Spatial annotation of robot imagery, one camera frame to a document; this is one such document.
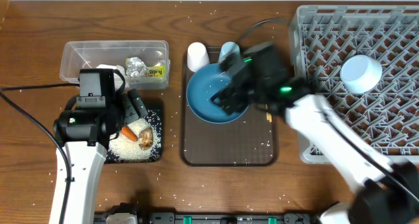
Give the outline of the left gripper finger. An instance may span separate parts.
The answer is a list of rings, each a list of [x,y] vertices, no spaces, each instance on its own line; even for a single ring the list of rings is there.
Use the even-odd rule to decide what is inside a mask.
[[[128,97],[131,100],[132,106],[139,118],[144,118],[148,115],[148,110],[143,103],[139,92],[136,89],[128,91]]]
[[[127,92],[122,95],[122,104],[124,107],[124,125],[129,125],[139,119],[136,101],[139,97],[138,93]]]

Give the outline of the orange carrot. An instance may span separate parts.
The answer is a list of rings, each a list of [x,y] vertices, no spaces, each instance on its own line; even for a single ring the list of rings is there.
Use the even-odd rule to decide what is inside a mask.
[[[122,127],[120,131],[123,135],[125,135],[130,141],[137,141],[138,137],[134,134],[134,132],[128,127]]]

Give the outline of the brown food scrap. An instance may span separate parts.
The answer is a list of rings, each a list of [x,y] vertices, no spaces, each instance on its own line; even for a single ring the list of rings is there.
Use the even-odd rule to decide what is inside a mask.
[[[139,148],[143,151],[150,149],[154,143],[153,129],[148,127],[139,133]]]

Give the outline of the green yellow snack wrapper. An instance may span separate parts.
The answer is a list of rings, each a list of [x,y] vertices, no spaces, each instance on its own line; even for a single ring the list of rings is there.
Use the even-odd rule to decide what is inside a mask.
[[[156,65],[147,67],[147,76],[148,77],[164,77],[166,74],[166,66]]]

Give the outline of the aluminium foil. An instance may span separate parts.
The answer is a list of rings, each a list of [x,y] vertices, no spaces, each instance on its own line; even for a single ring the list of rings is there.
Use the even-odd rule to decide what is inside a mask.
[[[147,66],[138,57],[126,59],[126,75],[130,78],[146,77]]]

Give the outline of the dark blue plate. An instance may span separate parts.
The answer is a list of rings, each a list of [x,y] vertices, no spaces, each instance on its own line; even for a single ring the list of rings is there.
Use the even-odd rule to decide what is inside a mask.
[[[240,118],[248,109],[248,105],[238,113],[225,113],[210,98],[224,89],[232,77],[221,73],[219,64],[209,64],[195,72],[187,85],[187,103],[192,112],[203,121],[213,124],[226,124]]]

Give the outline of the white napkin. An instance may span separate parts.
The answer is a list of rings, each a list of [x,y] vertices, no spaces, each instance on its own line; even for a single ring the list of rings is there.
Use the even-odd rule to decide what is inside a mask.
[[[118,70],[123,77],[125,77],[125,69],[121,65],[106,65],[106,64],[100,64],[96,67],[97,69],[113,69]]]

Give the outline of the light blue bowl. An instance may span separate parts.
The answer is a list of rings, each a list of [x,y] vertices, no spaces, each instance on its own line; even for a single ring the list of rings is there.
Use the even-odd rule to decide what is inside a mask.
[[[382,76],[382,64],[366,55],[355,55],[340,69],[340,80],[352,94],[363,94],[373,89]]]

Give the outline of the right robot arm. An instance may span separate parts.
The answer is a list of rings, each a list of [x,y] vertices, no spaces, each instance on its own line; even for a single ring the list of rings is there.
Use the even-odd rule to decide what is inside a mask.
[[[309,139],[355,194],[336,203],[317,223],[408,223],[418,217],[418,169],[395,163],[362,140],[304,79],[290,77],[277,54],[228,53],[219,64],[231,82],[211,101],[231,114],[254,103],[280,116]]]

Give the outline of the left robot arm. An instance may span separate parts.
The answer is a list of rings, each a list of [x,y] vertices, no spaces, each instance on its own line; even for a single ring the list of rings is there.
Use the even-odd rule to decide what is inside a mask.
[[[137,90],[115,104],[84,107],[102,96],[79,96],[70,101],[55,122],[58,140],[57,174],[50,223],[93,223],[100,174],[109,150],[123,126],[140,118],[146,108]]]

